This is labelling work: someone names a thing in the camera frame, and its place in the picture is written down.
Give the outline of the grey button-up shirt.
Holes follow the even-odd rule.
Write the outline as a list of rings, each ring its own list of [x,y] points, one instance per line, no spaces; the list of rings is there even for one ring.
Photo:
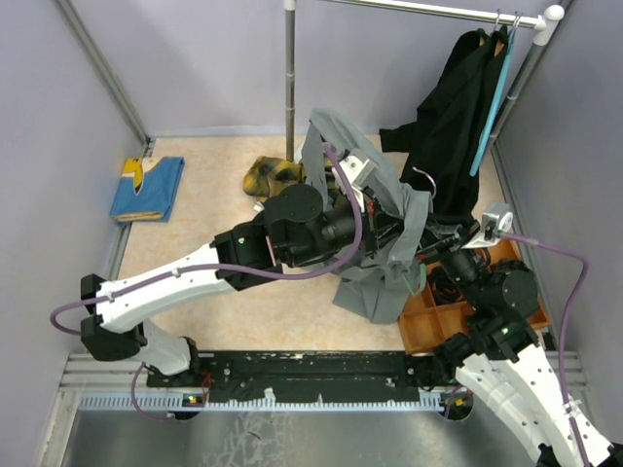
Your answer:
[[[353,155],[372,168],[363,186],[372,190],[383,211],[404,223],[397,238],[379,252],[356,254],[335,273],[340,284],[333,304],[375,324],[394,322],[413,289],[419,286],[420,266],[415,260],[430,207],[430,193],[403,183],[392,162],[352,122],[339,112],[316,108],[301,148],[305,183],[317,189],[328,211],[334,200],[329,193],[323,144],[332,144],[338,157]]]

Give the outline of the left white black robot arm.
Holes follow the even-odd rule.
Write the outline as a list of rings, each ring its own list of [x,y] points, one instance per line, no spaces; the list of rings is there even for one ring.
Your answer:
[[[165,332],[151,317],[205,296],[281,280],[285,267],[324,263],[343,248],[371,257],[404,227],[403,216],[382,206],[369,189],[355,205],[325,210],[317,189],[289,186],[251,221],[180,260],[123,280],[84,277],[90,315],[81,322],[81,342],[98,361],[140,361],[192,385],[202,374],[196,344]]]

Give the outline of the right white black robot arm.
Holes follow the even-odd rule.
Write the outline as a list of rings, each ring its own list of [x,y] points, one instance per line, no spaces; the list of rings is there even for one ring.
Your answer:
[[[520,260],[486,266],[467,244],[480,230],[426,224],[416,253],[438,264],[472,309],[467,329],[433,350],[435,374],[482,400],[538,466],[619,466],[621,445],[589,420],[531,326],[539,310],[534,273]]]

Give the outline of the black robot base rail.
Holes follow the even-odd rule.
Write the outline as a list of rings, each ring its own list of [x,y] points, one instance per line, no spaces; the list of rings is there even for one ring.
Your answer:
[[[271,389],[279,403],[417,402],[458,381],[431,354],[403,351],[213,351],[174,376],[152,370],[150,388],[197,388],[213,403],[251,402]]]

